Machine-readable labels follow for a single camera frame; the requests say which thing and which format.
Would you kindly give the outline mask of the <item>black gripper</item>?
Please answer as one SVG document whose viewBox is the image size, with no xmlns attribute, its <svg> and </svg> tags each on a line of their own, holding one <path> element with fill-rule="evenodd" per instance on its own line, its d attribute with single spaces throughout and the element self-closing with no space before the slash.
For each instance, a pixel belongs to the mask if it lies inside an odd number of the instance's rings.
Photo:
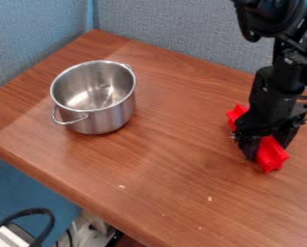
<svg viewBox="0 0 307 247">
<path fill-rule="evenodd" d="M 255 161 L 262 138 L 273 135 L 286 149 L 306 124 L 307 103 L 301 70 L 261 69 L 250 91 L 250 110 L 237 120 L 235 137 L 247 160 Z"/>
</svg>

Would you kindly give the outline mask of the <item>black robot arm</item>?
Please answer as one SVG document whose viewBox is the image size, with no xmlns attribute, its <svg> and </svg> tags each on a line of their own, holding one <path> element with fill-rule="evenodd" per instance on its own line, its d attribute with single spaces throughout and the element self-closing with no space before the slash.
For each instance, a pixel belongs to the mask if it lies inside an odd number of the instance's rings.
<svg viewBox="0 0 307 247">
<path fill-rule="evenodd" d="M 255 73 L 234 136 L 254 160 L 266 136 L 287 147 L 307 116 L 307 0 L 231 0 L 246 40 L 271 38 L 273 64 Z"/>
</svg>

